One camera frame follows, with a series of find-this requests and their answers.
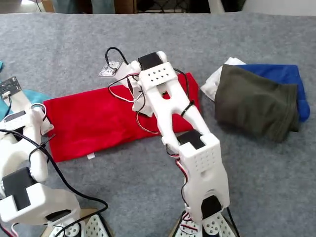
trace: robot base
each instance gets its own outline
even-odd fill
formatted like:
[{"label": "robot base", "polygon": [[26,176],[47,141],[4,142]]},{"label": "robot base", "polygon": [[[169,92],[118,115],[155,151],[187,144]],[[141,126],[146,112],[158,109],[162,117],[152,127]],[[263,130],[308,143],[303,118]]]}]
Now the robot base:
[{"label": "robot base", "polygon": [[[61,227],[54,227],[49,237],[55,237],[60,230]],[[66,232],[62,232],[58,237],[111,237],[111,234],[100,217],[94,215],[89,219],[81,233],[79,225],[75,224],[69,227]]]},{"label": "robot base", "polygon": [[203,229],[198,232],[181,226],[185,225],[196,228],[196,224],[193,221],[182,220],[182,215],[169,237],[236,237],[230,223],[221,214],[216,214],[204,220]]}]

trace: blue cloth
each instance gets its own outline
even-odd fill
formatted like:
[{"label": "blue cloth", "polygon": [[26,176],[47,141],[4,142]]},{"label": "blue cloth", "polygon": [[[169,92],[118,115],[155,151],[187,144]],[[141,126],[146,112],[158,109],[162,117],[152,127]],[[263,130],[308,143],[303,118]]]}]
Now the blue cloth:
[{"label": "blue cloth", "polygon": [[[33,103],[43,103],[44,100],[51,99],[50,96],[32,91],[32,90],[23,90],[26,97],[30,100],[30,102]],[[5,112],[8,109],[8,105],[1,99],[0,100],[0,120],[4,117]]]},{"label": "blue cloth", "polygon": [[246,64],[238,67],[280,84],[298,84],[297,107],[299,121],[305,122],[310,116],[310,106],[306,100],[303,82],[296,65]]}]

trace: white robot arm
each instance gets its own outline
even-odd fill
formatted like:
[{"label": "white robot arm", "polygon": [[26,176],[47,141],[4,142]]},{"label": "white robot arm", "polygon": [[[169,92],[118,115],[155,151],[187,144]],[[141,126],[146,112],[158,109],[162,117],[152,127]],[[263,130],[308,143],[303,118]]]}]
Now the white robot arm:
[{"label": "white robot arm", "polygon": [[[153,111],[162,135],[162,143],[178,154],[181,162],[177,165],[187,179],[182,188],[187,212],[183,221],[186,224],[179,228],[176,236],[202,236],[203,229],[215,236],[220,232],[219,226],[222,226],[216,227],[218,220],[225,221],[220,212],[230,203],[228,179],[222,163],[219,140],[209,131],[196,106],[189,101],[164,52],[148,54],[129,65],[122,63],[118,68],[121,78],[130,73],[138,73],[138,81],[126,79],[122,83],[129,87],[135,100],[139,93],[144,94],[146,110],[142,110],[142,113],[151,116],[151,110]],[[162,97],[165,92],[169,94],[170,99]],[[142,103],[144,101],[136,100],[133,110],[137,111]],[[172,129],[173,113],[181,115],[192,125],[194,131],[177,137]],[[188,226],[188,220],[191,219],[191,226]]]}]

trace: teal cloth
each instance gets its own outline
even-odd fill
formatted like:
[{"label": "teal cloth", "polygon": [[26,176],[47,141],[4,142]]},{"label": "teal cloth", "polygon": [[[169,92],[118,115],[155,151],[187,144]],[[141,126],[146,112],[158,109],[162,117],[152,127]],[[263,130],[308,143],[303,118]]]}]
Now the teal cloth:
[{"label": "teal cloth", "polygon": [[[45,100],[51,99],[49,95],[45,95],[40,92],[36,92],[33,90],[23,90],[26,97],[33,103],[43,103]],[[5,112],[8,109],[8,105],[3,100],[0,100],[0,119],[2,119],[5,115]]]}]

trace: white tag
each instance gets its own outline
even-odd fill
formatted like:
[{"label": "white tag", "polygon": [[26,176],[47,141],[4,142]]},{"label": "white tag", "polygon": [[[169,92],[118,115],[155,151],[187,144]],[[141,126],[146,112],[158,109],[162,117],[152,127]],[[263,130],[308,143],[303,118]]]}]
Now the white tag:
[{"label": "white tag", "polygon": [[87,154],[88,159],[93,159],[95,158],[95,153]]}]

